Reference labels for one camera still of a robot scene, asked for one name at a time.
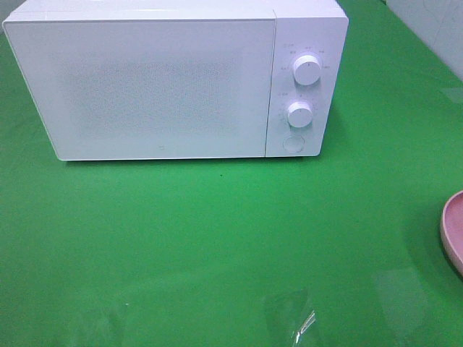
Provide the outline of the white microwave oven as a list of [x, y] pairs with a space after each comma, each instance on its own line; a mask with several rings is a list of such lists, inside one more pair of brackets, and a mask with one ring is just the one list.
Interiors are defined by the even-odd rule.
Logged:
[[[243, 158], [318, 155], [349, 26], [348, 17], [335, 1], [26, 1], [11, 12], [2, 27], [7, 37], [7, 22], [194, 20], [275, 22], [265, 153]], [[318, 57], [322, 64], [320, 79], [308, 86], [297, 84], [293, 77], [294, 61], [305, 54]], [[310, 105], [313, 120], [298, 129], [289, 125], [287, 110], [299, 101]], [[284, 140], [294, 135], [305, 140], [299, 153], [283, 148]]]

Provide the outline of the white microwave door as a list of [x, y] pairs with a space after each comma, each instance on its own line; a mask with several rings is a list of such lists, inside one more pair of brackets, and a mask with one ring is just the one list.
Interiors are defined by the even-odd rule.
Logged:
[[7, 22], [61, 160], [265, 153], [273, 20]]

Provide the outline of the upper white microwave knob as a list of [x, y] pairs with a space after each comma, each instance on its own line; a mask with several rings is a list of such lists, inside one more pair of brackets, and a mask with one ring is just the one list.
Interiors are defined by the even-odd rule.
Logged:
[[308, 86], [320, 79], [322, 64], [318, 57], [305, 54], [293, 63], [293, 77], [297, 84]]

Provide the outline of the lower white microwave knob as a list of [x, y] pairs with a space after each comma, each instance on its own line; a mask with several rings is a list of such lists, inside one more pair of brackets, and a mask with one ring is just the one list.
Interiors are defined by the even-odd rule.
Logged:
[[287, 110], [287, 121], [291, 127], [303, 128], [308, 126], [313, 120], [313, 112], [310, 105], [306, 102], [294, 102]]

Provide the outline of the pink plate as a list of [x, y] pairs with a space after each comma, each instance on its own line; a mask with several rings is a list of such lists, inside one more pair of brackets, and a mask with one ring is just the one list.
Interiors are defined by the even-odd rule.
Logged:
[[443, 206], [440, 235], [450, 262], [462, 275], [462, 191], [453, 194]]

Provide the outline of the white microwave knob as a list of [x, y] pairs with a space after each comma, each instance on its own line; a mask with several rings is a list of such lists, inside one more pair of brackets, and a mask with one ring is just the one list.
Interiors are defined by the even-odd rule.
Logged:
[[294, 102], [287, 110], [287, 121], [291, 127], [303, 128], [308, 126], [313, 120], [313, 112], [310, 105], [306, 102]]
[[293, 77], [297, 84], [308, 86], [320, 79], [322, 64], [318, 57], [305, 54], [293, 63]]

